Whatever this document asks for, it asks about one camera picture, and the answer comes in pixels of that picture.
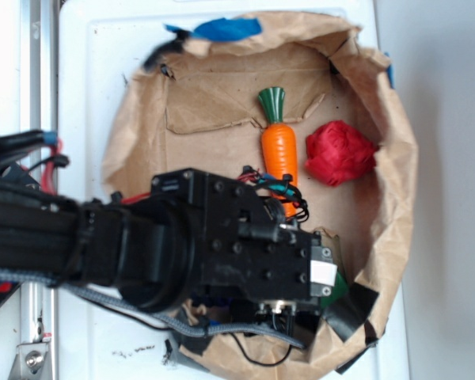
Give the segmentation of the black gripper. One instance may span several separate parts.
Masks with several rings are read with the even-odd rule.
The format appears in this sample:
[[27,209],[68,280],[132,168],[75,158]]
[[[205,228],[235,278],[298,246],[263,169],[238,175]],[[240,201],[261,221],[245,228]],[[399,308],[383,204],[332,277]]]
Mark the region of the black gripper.
[[281,201],[260,195],[269,188],[304,202],[297,189],[277,180],[247,184],[185,169],[151,181],[152,196],[187,211],[198,232],[194,306],[226,307],[235,322],[266,321],[289,333],[296,316],[320,316],[337,267],[319,233],[302,230]]

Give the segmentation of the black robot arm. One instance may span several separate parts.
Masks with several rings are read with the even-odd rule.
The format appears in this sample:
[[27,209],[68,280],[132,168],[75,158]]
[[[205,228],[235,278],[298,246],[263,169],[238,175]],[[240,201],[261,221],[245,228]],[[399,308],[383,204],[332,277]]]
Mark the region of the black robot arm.
[[33,281],[163,314],[186,300],[252,324],[319,314],[337,267],[319,234],[281,215],[257,186],[196,169],[154,177],[137,200],[79,203],[42,192],[16,161],[56,148],[48,131],[0,136],[0,285]]

